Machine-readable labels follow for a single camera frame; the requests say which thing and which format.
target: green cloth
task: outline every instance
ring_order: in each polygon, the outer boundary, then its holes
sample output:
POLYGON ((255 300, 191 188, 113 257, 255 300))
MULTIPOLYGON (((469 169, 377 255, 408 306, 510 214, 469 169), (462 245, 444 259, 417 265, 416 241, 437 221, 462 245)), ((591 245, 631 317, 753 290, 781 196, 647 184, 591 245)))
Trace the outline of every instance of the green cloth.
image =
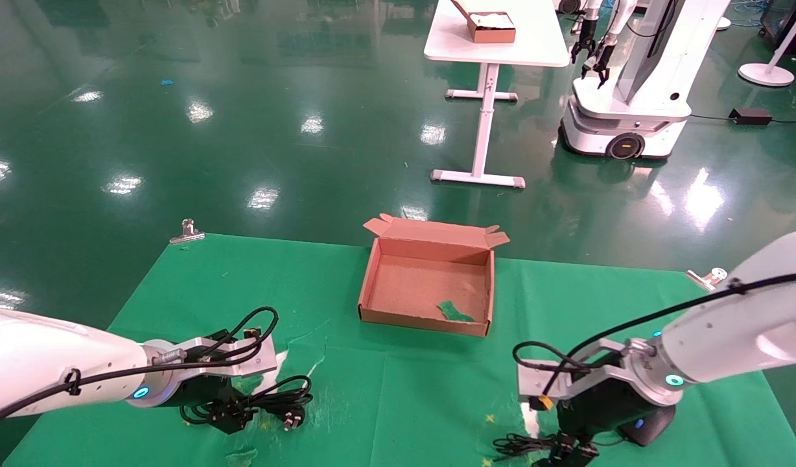
MULTIPOLYGON (((280 312, 274 346, 288 348, 279 379, 313 368, 315 400, 296 431, 258 416, 227 437, 185 425, 176 408, 83 406, 44 414, 6 465, 482 467, 495 454, 494 438, 525 434, 511 358, 516 343, 570 349, 703 293, 680 272, 500 259, 489 336, 469 337, 360 322, 367 260, 367 248, 209 235, 168 247, 110 326, 140 342, 179 342, 273 305, 280 312)), ((650 336, 663 324, 616 337, 650 336)), ((556 429, 554 412, 539 422, 544 435, 556 429)), ((652 446, 600 451, 599 467, 796 466, 795 437, 760 373, 688 388, 673 425, 652 446)))
POLYGON ((461 313, 461 311, 459 311, 458 308, 456 308, 455 305, 452 304, 452 302, 449 300, 446 302, 440 302, 438 306, 439 310, 441 310, 441 314, 445 315, 445 318, 447 318, 449 321, 464 321, 464 322, 476 321, 475 319, 472 319, 472 317, 469 317, 464 313, 461 313))

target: open cardboard box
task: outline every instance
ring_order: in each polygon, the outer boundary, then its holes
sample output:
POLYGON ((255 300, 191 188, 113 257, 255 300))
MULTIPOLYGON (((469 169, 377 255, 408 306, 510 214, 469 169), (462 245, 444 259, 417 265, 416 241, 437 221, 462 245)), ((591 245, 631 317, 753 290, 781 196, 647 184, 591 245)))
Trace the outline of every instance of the open cardboard box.
POLYGON ((516 40, 516 27, 511 27, 510 29, 487 29, 487 27, 479 27, 476 21, 473 21, 472 15, 486 16, 496 14, 508 17, 508 21, 512 25, 513 20, 510 19, 508 13, 493 10, 493 3, 481 0, 452 0, 452 3, 467 19, 467 29, 473 42, 479 44, 510 43, 516 40))
POLYGON ((487 336, 493 319, 493 247, 510 242, 497 232, 498 225, 380 215, 363 226, 378 237, 357 305, 362 321, 487 336), (444 302, 452 302, 462 317, 448 319, 439 308, 444 302))

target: white robot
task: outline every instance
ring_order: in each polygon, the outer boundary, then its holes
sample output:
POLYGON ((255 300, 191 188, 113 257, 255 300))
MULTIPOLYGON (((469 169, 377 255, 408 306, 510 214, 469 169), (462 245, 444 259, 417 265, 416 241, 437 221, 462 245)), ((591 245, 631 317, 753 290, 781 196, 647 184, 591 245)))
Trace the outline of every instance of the white robot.
POLYGON ((233 376, 277 369, 271 331, 277 311, 252 311, 233 331, 175 344, 130 339, 49 317, 0 309, 0 420, 74 405, 127 401, 147 407, 179 407, 191 424, 240 431, 258 410, 282 420, 285 429, 305 419, 311 381, 294 376, 257 394, 244 395, 233 376), (235 335, 263 311, 273 319, 261 332, 235 335), (295 390, 274 392, 291 381, 295 390))
POLYGON ((602 0, 586 0, 572 59, 586 50, 582 78, 562 116, 570 149, 615 159, 666 159, 692 109, 686 97, 729 0, 652 0, 626 64, 613 79, 609 59, 638 0, 615 0, 600 44, 594 41, 602 0), (593 71, 599 80, 585 78, 593 71))
POLYGON ((543 440, 551 455, 539 465, 588 465, 599 455, 591 440, 612 429, 646 446, 671 422, 687 387, 796 364, 796 232, 749 257, 716 287, 597 334, 569 355, 543 342, 514 348, 521 399, 535 410, 557 409, 560 433, 543 440), (604 338, 687 308, 648 340, 620 344, 604 338), (520 358, 528 346, 551 350, 562 363, 520 358), (643 428, 650 418, 662 420, 653 432, 643 428))

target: white floor lamp base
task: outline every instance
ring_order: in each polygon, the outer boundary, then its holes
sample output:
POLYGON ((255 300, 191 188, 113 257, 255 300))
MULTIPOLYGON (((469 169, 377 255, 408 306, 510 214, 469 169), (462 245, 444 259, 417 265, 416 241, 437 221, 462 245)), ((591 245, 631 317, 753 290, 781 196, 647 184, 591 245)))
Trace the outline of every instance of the white floor lamp base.
POLYGON ((793 73, 784 70, 784 68, 779 68, 778 66, 774 66, 772 70, 769 70, 769 65, 766 63, 747 63, 747 65, 741 65, 741 68, 738 68, 738 74, 740 77, 748 80, 748 82, 769 86, 770 88, 789 86, 795 78, 793 73))
POLYGON ((729 21, 727 17, 721 17, 721 21, 718 21, 718 26, 715 27, 715 30, 727 30, 730 26, 732 26, 732 21, 729 21))

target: table leg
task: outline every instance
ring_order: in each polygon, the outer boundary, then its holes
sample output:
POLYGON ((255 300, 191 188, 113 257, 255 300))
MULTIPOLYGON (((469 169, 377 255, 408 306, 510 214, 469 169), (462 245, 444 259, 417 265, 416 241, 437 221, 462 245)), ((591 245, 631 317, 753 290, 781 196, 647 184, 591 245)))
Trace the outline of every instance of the table leg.
MULTIPOLYGON (((484 89, 482 86, 487 77, 487 67, 489 64, 487 63, 480 63, 478 65, 478 86, 476 91, 468 91, 464 89, 448 89, 445 93, 445 97, 459 97, 464 99, 481 99, 484 97, 484 89)), ((500 101, 518 101, 519 96, 515 92, 494 92, 493 93, 494 99, 499 99, 500 101)))
POLYGON ((495 100, 494 95, 496 94, 498 74, 498 63, 490 63, 487 65, 487 70, 484 73, 482 109, 478 116, 478 133, 476 135, 476 151, 473 154, 473 171, 454 172, 439 171, 439 169, 436 169, 430 175, 432 180, 498 184, 499 186, 525 188, 525 178, 489 175, 484 172, 484 164, 487 161, 487 145, 490 142, 490 124, 493 122, 493 101, 495 100))

